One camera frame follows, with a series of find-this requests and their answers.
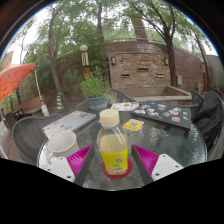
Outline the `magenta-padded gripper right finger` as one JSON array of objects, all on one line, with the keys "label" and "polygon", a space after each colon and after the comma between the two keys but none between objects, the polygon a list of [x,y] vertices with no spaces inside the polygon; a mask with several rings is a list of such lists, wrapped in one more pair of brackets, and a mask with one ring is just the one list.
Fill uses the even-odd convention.
[{"label": "magenta-padded gripper right finger", "polygon": [[145,185],[183,169],[183,166],[169,155],[158,155],[137,145],[131,146],[131,154]]}]

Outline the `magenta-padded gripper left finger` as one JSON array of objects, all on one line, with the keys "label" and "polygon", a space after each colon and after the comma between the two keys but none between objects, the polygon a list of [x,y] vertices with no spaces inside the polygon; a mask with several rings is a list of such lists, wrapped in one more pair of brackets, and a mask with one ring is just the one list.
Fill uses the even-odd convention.
[{"label": "magenta-padded gripper left finger", "polygon": [[76,185],[82,186],[93,156],[94,146],[90,145],[67,158],[57,158],[46,170]]}]

